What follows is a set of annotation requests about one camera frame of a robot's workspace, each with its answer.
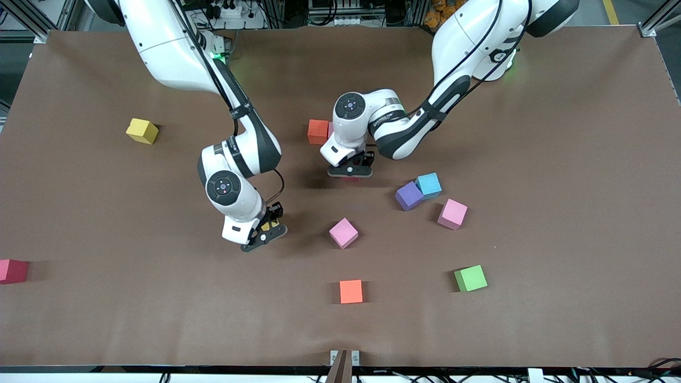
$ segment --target purple cube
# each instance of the purple cube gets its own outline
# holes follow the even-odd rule
[[[424,199],[424,194],[419,190],[414,182],[407,183],[402,186],[395,194],[397,202],[404,211],[413,209]]]

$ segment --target black strap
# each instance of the black strap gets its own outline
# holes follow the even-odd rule
[[[426,116],[430,117],[431,120],[444,121],[447,118],[447,113],[442,113],[433,108],[428,100],[424,101],[420,108],[426,111]]]
[[[253,112],[253,105],[251,104],[250,101],[237,106],[235,109],[233,109],[231,112],[229,112],[229,115],[232,116],[233,120],[238,120],[243,116],[248,115],[250,112]]]

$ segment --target yellow cube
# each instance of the yellow cube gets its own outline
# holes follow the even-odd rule
[[[154,124],[149,121],[132,119],[128,130],[125,131],[125,133],[137,142],[151,145],[154,143],[156,135],[159,133],[159,128],[155,127]]]

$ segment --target red cube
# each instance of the red cube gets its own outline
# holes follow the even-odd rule
[[[17,284],[26,280],[29,263],[20,260],[0,260],[0,285]]]

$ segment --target floor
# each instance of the floor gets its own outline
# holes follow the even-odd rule
[[[582,0],[569,25],[636,24],[649,17],[662,3],[663,0]],[[605,4],[612,5],[612,14],[606,12]],[[676,10],[675,15],[678,14],[681,9]],[[124,27],[108,24],[89,10],[83,12],[79,25],[84,31],[125,31]],[[659,31],[656,40],[671,81],[681,89],[681,22]],[[0,44],[0,99],[9,103],[14,99],[32,47],[32,44]],[[0,110],[0,132],[4,116]]]

